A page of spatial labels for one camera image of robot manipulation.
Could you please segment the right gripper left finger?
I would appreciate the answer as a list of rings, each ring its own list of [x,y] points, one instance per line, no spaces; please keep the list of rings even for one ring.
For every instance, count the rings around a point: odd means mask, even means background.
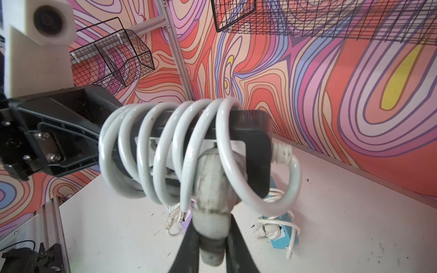
[[[169,273],[199,272],[199,234],[190,222]]]

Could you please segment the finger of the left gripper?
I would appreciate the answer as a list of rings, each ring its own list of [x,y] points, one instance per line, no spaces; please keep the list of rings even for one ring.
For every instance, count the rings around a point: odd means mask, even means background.
[[[106,119],[122,107],[105,87],[87,85],[9,100],[13,117],[30,133],[63,131],[99,141]]]
[[[16,122],[1,123],[1,164],[17,180],[28,181],[37,172],[62,177],[94,166],[98,160],[95,134],[46,122],[30,131]]]

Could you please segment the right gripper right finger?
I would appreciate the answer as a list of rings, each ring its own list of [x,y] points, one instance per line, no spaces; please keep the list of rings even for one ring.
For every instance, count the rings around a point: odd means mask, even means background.
[[[225,252],[227,273],[260,273],[232,214]]]

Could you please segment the black power strip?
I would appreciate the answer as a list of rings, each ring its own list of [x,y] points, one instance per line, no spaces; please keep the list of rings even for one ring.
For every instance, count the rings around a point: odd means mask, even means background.
[[[161,114],[152,126],[151,137],[159,139],[165,125],[170,121],[173,110]],[[187,150],[195,126],[200,123],[201,114],[190,122],[183,141],[183,154]],[[240,154],[245,156],[246,174],[250,188],[265,197],[270,185],[270,161],[272,158],[272,119],[263,110],[231,110],[229,114],[229,136],[232,144],[243,145]],[[216,117],[212,118],[204,137],[205,141],[216,141]]]

